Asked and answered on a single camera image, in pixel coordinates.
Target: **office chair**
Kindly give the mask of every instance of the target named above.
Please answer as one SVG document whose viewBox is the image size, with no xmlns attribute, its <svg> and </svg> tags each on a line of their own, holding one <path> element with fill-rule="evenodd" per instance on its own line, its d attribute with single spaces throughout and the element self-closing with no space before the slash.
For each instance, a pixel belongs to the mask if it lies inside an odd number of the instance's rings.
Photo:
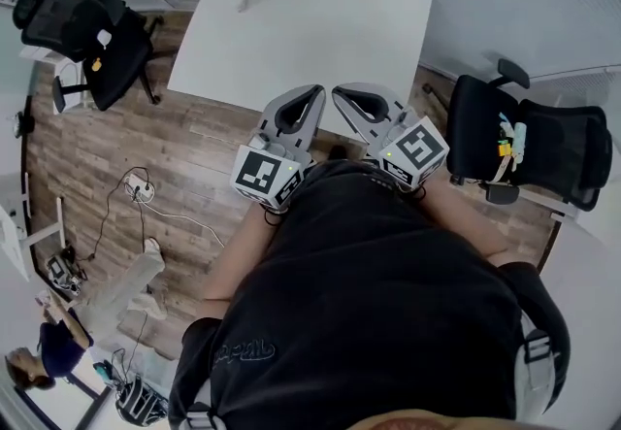
<svg viewBox="0 0 621 430">
<path fill-rule="evenodd" d="M 514 202 L 520 185 L 537 185 L 591 211 L 612 162 L 604 111 L 599 107 L 553 108 L 526 99 L 518 103 L 498 87 L 515 82 L 529 88 L 528 75 L 507 59 L 499 60 L 498 72 L 501 77 L 490 83 L 465 75 L 455 84 L 446 132 L 451 181 L 480 182 L 486 199 L 496 204 Z M 502 161 L 500 113 L 512 125 L 526 124 L 524 160 L 515 172 L 509 166 L 498 182 L 491 183 Z"/>
<path fill-rule="evenodd" d="M 154 52 L 150 37 L 163 19 L 156 18 L 145 29 L 147 18 L 127 8 L 122 0 L 17 0 L 13 22 L 21 30 L 24 44 L 82 62 L 86 84 L 62 86 L 58 77 L 54 79 L 53 99 L 60 113 L 65 108 L 65 94 L 86 90 L 97 108 L 106 111 L 136 79 L 150 103 L 158 104 L 145 67 L 152 59 L 178 51 Z M 106 35 L 110 41 L 104 46 L 100 39 L 106 42 Z"/>
</svg>

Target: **white pants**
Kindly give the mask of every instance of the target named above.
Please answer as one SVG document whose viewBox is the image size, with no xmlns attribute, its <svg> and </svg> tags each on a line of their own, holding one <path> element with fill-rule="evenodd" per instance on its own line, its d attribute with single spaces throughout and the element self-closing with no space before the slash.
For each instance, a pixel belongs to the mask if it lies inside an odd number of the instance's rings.
<svg viewBox="0 0 621 430">
<path fill-rule="evenodd" d="M 140 295 L 164 268 L 164 259 L 159 251 L 148 249 L 123 275 L 78 299 L 73 305 L 74 311 L 95 343 L 114 333 L 124 318 L 129 301 Z"/>
</svg>

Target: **chair backrest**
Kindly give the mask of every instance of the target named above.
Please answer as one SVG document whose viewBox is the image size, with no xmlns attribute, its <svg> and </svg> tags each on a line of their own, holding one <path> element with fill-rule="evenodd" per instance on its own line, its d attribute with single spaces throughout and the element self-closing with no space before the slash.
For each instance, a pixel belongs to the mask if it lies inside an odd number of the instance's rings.
<svg viewBox="0 0 621 430">
<path fill-rule="evenodd" d="M 97 45 L 97 34 L 110 30 L 106 0 L 17 0 L 14 23 L 21 41 L 59 52 L 75 62 Z"/>
<path fill-rule="evenodd" d="M 552 108 L 523 100 L 526 148 L 510 180 L 535 184 L 568 199 L 582 210 L 595 207 L 612 163 L 612 139 L 599 107 Z"/>
</svg>

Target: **person in blue shirt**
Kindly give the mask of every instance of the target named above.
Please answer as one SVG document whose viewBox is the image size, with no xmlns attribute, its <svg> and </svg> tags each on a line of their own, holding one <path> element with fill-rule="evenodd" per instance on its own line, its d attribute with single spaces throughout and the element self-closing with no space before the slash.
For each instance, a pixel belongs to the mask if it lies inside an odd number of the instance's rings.
<svg viewBox="0 0 621 430">
<path fill-rule="evenodd" d="M 19 347 L 6 356 L 7 370 L 16 387 L 53 388 L 54 379 L 69 375 L 91 346 L 115 331 L 128 309 L 164 319 L 166 309 L 162 301 L 144 292 L 164 268 L 159 245 L 154 239 L 147 239 L 145 252 L 122 276 L 84 294 L 68 309 L 50 291 L 49 304 L 42 306 L 39 355 Z"/>
</svg>

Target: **wooden floor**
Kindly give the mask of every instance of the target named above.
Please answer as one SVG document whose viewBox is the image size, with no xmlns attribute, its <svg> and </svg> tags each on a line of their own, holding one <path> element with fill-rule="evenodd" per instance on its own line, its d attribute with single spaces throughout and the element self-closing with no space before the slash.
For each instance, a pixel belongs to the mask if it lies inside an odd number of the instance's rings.
<svg viewBox="0 0 621 430">
<path fill-rule="evenodd" d="M 155 49 L 178 47 L 190 17 L 167 14 L 165 26 L 155 34 Z M 151 203 L 155 209 L 193 217 L 211 226 L 224 242 L 231 237 L 248 202 L 229 187 L 229 176 L 238 145 L 247 142 L 260 114 L 167 90 L 172 66 L 173 60 L 164 58 L 147 69 L 162 98 L 157 107 L 149 104 L 135 84 L 104 113 L 79 108 L 61 116 L 52 114 L 52 69 L 40 67 L 32 101 L 36 127 L 28 139 L 26 156 L 33 231 L 55 218 L 54 199 L 62 196 L 67 239 L 79 257 L 88 256 L 106 215 L 108 194 L 126 171 L 144 166 L 155 186 Z M 445 112 L 422 92 L 424 83 L 432 83 L 447 97 L 452 83 L 419 68 L 410 97 L 414 108 L 443 130 Z M 336 135 L 321 134 L 315 143 L 317 157 L 341 141 Z M 539 260 L 552 228 L 548 211 L 527 201 L 503 208 L 488 205 L 476 185 L 464 191 L 523 253 Z M 169 317 L 164 321 L 149 318 L 141 342 L 176 358 L 181 335 L 194 317 L 202 284 L 220 246 L 209 230 L 192 222 L 143 211 L 145 234 L 158 240 L 167 265 L 154 288 L 167 289 Z M 141 252 L 141 240 L 139 207 L 131 203 L 121 184 L 110 197 L 110 215 L 96 257 L 82 263 L 90 284 L 127 268 Z M 40 263 L 57 250 L 54 238 L 35 246 Z M 129 313 L 120 329 L 136 338 L 143 319 L 141 313 Z"/>
</svg>

